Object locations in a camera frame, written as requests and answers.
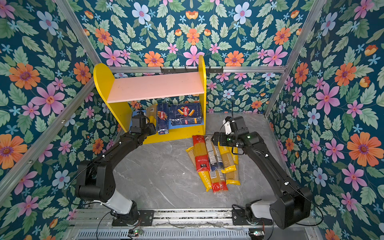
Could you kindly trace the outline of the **blue Barilla spaghetti box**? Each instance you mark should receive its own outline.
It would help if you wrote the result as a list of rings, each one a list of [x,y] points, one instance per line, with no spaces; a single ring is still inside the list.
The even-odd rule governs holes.
[[[159,135],[169,133],[169,105],[167,103],[157,106],[157,129]]]

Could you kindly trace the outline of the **blue Barilla rigatoni bag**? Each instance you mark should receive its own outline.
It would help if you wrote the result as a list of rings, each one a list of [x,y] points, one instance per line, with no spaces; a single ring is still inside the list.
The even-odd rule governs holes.
[[[171,105],[169,119],[172,126],[189,126],[203,123],[200,103]]]

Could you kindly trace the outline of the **yellow spaghetti bag with barcode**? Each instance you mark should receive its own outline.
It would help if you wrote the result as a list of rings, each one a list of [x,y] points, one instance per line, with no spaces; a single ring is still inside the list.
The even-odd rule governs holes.
[[[151,105],[151,106],[147,107],[146,114],[147,114],[147,117],[150,120],[150,123],[152,123],[152,124],[154,124],[156,126],[156,124],[157,124],[157,116],[158,116],[157,104],[154,104],[154,105]]]

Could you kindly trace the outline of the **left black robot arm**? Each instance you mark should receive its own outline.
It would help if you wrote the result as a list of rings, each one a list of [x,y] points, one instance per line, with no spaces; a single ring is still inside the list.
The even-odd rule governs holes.
[[[127,199],[116,189],[113,171],[129,153],[141,146],[156,128],[142,111],[132,117],[131,130],[101,156],[79,164],[76,191],[78,198],[100,203],[110,210],[117,220],[128,226],[139,220],[137,203]]]

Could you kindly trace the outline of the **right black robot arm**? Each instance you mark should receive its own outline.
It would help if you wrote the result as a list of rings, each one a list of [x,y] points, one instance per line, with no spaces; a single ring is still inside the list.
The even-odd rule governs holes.
[[[261,170],[270,184],[276,200],[256,200],[246,205],[244,218],[249,223],[263,219],[273,220],[280,229],[286,229],[310,216],[313,194],[300,187],[275,160],[264,139],[250,132],[243,117],[226,117],[225,131],[215,132],[211,140],[215,146],[238,148]]]

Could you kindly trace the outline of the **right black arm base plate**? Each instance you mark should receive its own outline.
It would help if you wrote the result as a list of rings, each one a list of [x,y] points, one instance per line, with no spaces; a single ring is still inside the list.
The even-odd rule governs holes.
[[[232,222],[234,226],[272,226],[273,221],[270,219],[258,219],[256,217],[252,217],[251,220],[247,218],[246,211],[241,208],[234,207],[232,208]]]

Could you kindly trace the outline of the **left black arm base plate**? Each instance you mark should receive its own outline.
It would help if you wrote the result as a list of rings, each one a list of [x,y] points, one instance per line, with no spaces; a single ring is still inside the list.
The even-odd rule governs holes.
[[[134,210],[126,215],[117,214],[114,216],[113,227],[149,227],[154,220],[154,210]]]

